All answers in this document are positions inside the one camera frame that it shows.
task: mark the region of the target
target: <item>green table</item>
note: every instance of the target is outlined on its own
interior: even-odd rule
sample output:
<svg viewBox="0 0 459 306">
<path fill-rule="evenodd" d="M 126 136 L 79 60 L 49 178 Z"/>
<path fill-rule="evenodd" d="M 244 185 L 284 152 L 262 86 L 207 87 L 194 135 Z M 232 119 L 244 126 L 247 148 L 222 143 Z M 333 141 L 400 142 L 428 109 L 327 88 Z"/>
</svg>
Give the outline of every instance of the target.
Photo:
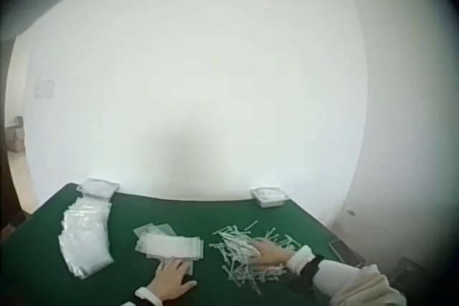
<svg viewBox="0 0 459 306">
<path fill-rule="evenodd" d="M 335 236 L 294 202 L 274 209 L 261 209 L 246 201 L 166 201 L 117 193 L 108 220 L 110 252 L 115 263 L 80 280 L 68 270 L 57 236 L 62 214 L 80 195 L 67 184 L 40 207 L 2 245 L 2 279 L 14 286 L 31 305 L 121 305 L 134 291 L 147 285 L 158 262 L 136 252 L 133 229 L 147 223 L 169 223 L 177 235 L 200 236 L 205 241 L 204 259 L 195 262 L 193 278 L 198 286 L 176 303 L 179 305 L 314 305 L 313 300 L 291 292 L 279 282 L 260 283 L 262 296 L 249 284 L 239 288 L 221 269 L 220 253 L 208 243 L 218 242 L 212 232 L 228 224 L 247 226 L 254 220 L 255 236 L 276 227 L 327 259 L 337 260 L 328 248 Z M 316 293 L 318 305 L 328 298 Z"/>
</svg>

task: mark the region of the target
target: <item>hand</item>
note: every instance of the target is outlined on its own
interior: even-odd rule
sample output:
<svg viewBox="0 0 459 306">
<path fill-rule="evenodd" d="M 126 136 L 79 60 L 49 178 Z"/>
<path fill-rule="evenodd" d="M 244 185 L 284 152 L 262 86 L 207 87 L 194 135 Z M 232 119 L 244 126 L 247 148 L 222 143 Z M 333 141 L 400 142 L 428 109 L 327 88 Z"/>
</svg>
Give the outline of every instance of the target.
<svg viewBox="0 0 459 306">
<path fill-rule="evenodd" d="M 153 281 L 147 286 L 148 290 L 161 301 L 181 297 L 198 284 L 196 281 L 181 283 L 187 269 L 188 263 L 183 263 L 180 259 L 173 259 L 165 265 L 161 263 L 156 269 Z"/>
<path fill-rule="evenodd" d="M 260 253 L 259 257 L 256 257 L 250 261 L 251 264 L 261 265 L 279 265 L 287 264 L 287 261 L 292 258 L 295 254 L 293 250 L 283 249 L 277 246 L 272 241 L 267 239 L 254 239 L 250 242 Z"/>
</svg>

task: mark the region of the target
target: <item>white wall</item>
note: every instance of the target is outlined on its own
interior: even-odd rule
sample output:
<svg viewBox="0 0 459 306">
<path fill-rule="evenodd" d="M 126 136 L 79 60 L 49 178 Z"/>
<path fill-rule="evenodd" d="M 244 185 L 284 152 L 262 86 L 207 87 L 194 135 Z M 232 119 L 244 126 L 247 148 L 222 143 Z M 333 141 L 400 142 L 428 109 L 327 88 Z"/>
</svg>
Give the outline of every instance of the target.
<svg viewBox="0 0 459 306">
<path fill-rule="evenodd" d="M 385 271 L 401 256 L 435 271 L 459 214 L 457 23 L 446 0 L 355 2 L 368 103 L 359 162 L 334 230 Z"/>
<path fill-rule="evenodd" d="M 17 116 L 24 114 L 24 96 L 29 66 L 30 47 L 25 35 L 19 35 L 14 42 L 8 67 L 5 90 L 5 127 L 18 125 Z"/>
<path fill-rule="evenodd" d="M 280 185 L 325 224 L 341 208 L 366 104 L 353 0 L 64 0 L 28 34 L 39 204 L 99 172 L 170 199 Z"/>
</svg>

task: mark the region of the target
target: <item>clear plastic bag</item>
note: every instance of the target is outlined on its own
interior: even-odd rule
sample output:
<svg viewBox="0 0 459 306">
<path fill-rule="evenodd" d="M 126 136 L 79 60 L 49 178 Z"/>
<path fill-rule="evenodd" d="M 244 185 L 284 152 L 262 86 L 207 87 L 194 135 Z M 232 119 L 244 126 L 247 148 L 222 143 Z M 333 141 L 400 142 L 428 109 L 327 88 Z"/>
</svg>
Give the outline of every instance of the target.
<svg viewBox="0 0 459 306">
<path fill-rule="evenodd" d="M 118 190 L 119 186 L 119 183 L 97 178 L 88 178 L 77 187 L 77 191 L 81 191 L 84 196 L 110 200 L 115 191 Z"/>
<path fill-rule="evenodd" d="M 110 202 L 83 196 L 64 212 L 60 249 L 69 270 L 80 279 L 113 263 L 107 232 L 110 208 Z"/>
</svg>

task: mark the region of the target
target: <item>floor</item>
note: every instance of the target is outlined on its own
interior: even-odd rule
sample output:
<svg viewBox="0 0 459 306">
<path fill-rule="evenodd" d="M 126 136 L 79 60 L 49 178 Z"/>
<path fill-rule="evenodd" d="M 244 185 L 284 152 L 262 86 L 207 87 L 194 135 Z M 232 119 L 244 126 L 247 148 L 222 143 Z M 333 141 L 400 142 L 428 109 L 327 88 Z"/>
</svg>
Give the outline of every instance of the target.
<svg viewBox="0 0 459 306">
<path fill-rule="evenodd" d="M 37 209 L 37 200 L 35 199 L 32 178 L 27 165 L 26 153 L 8 151 L 8 161 L 19 203 L 24 211 L 32 214 Z"/>
</svg>

